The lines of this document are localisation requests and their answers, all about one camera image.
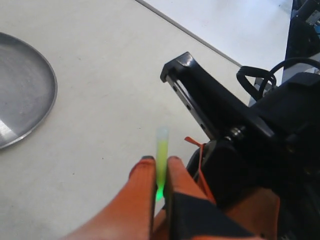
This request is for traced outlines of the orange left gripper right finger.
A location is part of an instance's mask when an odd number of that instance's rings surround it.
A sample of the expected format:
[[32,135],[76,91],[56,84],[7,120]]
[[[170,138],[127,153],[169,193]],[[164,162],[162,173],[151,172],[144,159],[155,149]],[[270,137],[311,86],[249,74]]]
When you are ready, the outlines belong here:
[[170,240],[261,239],[211,203],[176,156],[167,160],[164,198]]

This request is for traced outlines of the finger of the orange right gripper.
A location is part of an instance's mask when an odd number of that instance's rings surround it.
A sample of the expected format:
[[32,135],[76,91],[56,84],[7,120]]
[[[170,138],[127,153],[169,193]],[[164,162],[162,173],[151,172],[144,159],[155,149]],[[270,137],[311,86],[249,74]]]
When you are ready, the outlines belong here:
[[278,237],[280,198],[257,183],[257,174],[227,141],[186,142],[199,150],[187,170],[197,185],[228,217],[264,240]]

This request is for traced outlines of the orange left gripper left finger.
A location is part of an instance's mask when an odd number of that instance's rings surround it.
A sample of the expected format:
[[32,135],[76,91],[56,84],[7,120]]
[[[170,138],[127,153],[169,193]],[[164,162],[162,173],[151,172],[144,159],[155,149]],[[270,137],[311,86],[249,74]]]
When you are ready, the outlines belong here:
[[63,240],[149,240],[156,194],[156,162],[144,156],[128,181],[97,215]]

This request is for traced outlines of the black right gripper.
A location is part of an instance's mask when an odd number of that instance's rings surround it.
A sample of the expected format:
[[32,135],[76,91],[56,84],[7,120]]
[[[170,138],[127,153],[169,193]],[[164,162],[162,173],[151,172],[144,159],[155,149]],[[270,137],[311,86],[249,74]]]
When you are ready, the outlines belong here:
[[[274,70],[249,66],[236,74],[246,91],[254,77],[272,76]],[[319,239],[319,75],[297,73],[252,106],[242,103],[188,52],[166,63],[160,79],[173,88],[209,142],[230,143],[256,172],[258,186],[279,197],[276,239]]]

